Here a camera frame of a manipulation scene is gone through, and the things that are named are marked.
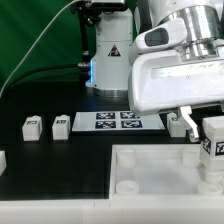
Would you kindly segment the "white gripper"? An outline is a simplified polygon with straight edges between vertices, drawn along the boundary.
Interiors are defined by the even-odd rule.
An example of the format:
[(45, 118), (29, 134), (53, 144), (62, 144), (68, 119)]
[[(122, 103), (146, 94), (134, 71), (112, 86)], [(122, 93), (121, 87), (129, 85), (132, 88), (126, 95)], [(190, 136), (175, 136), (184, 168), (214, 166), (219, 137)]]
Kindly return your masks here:
[(176, 109), (191, 142), (199, 141), (192, 108), (224, 100), (224, 41), (215, 41), (215, 54), (186, 60), (187, 27), (177, 18), (139, 34), (133, 42), (128, 80), (130, 109), (137, 115)]

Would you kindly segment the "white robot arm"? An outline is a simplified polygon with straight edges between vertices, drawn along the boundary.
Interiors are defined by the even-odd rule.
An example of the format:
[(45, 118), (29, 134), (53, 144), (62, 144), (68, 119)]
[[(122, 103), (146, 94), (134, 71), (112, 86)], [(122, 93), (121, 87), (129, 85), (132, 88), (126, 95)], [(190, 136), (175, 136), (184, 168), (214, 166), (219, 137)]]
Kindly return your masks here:
[(127, 92), (137, 115), (174, 112), (193, 142), (196, 108), (224, 101), (224, 0), (91, 0), (101, 9), (97, 53), (87, 86)]

